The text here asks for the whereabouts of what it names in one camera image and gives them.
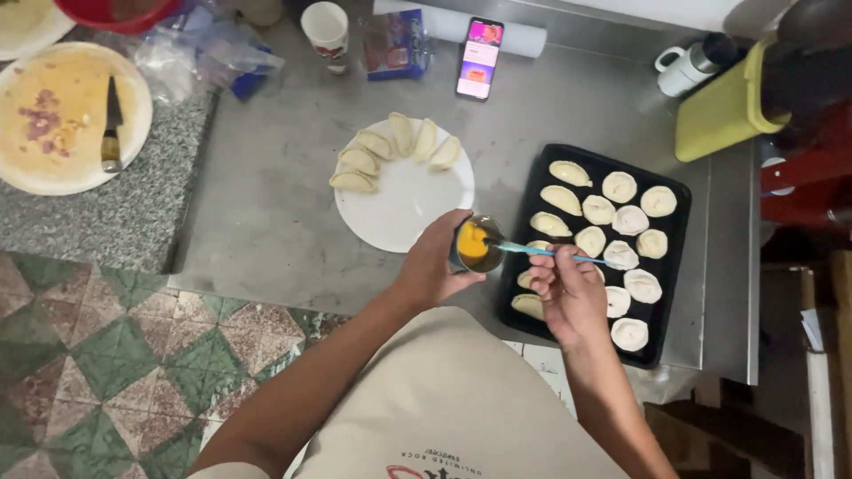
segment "blue packaging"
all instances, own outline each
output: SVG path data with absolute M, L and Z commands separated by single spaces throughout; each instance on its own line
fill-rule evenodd
M 368 80 L 422 77 L 429 66 L 423 12 L 373 15 L 366 23 L 364 58 Z

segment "knife handle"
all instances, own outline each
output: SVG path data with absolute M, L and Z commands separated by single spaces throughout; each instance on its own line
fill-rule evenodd
M 116 130 L 104 131 L 101 140 L 101 168 L 106 173 L 119 173 L 122 170 L 121 147 Z

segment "yellow container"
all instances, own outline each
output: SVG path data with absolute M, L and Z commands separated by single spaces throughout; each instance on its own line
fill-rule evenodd
M 692 161 L 760 133 L 775 133 L 790 115 L 766 119 L 760 108 L 763 51 L 774 34 L 758 42 L 736 66 L 695 92 L 677 109 L 675 156 Z

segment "smartphone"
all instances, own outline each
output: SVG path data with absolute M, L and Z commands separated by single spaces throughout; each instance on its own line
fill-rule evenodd
M 502 23 L 478 17 L 470 19 L 456 94 L 480 101 L 488 98 L 502 41 Z

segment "blue pastry brush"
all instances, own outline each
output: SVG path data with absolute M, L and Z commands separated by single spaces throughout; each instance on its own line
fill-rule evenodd
M 555 256 L 556 254 L 553 251 L 540 250 L 539 248 L 530 248 L 529 246 L 518 245 L 517 243 L 512 243 L 511 241 L 505 241 L 494 238 L 485 238 L 485 243 L 487 245 L 494 246 L 495 248 L 503 251 L 508 251 L 511 253 L 526 253 L 528 255 L 546 255 L 549 257 Z M 611 263 L 609 261 L 604 261 L 602 259 L 595 259 L 592 257 L 581 257 L 579 255 L 574 255 L 574 259 L 580 261 L 591 261 L 593 263 L 606 264 L 610 268 L 614 268 L 616 266 L 621 266 L 617 263 Z

